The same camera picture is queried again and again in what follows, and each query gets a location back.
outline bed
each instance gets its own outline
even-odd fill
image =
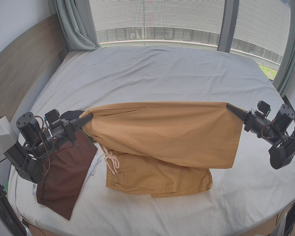
[[[31,111],[44,116],[53,108],[63,113],[133,101],[226,101],[250,109],[259,100],[271,105],[270,119],[283,103],[251,58],[183,47],[106,47],[70,52]],[[81,190],[70,221],[39,205],[33,184],[14,168],[8,199],[19,217],[61,236],[238,235],[294,200],[295,162],[272,169],[269,148],[243,130],[233,167],[211,169],[212,189],[163,199],[106,188],[102,161]]]

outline white robot part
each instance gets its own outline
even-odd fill
[[[0,156],[10,149],[18,140],[18,136],[4,116],[0,119]]]

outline curtain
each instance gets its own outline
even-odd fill
[[[54,3],[69,50],[94,50],[100,47],[89,1],[54,0]]]
[[[295,79],[295,0],[290,0],[290,32],[281,66],[273,81],[276,90],[283,97],[292,79]]]

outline maroon cloth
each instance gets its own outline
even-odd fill
[[[96,154],[97,147],[83,133],[76,132],[73,148],[49,155],[50,169],[37,186],[37,202],[49,207],[62,217],[70,220],[87,171]],[[67,142],[60,149],[70,147]]]

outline brown garment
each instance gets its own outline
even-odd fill
[[[49,172],[37,185],[36,192],[39,204],[49,207],[67,220],[71,218],[87,171],[97,151],[97,147],[82,130],[76,132],[76,137],[73,148],[49,156]],[[67,142],[60,149],[71,145]]]
[[[179,196],[212,186],[208,168],[231,168],[242,121],[226,102],[131,102],[88,109],[83,128],[117,155],[106,186],[130,194]]]

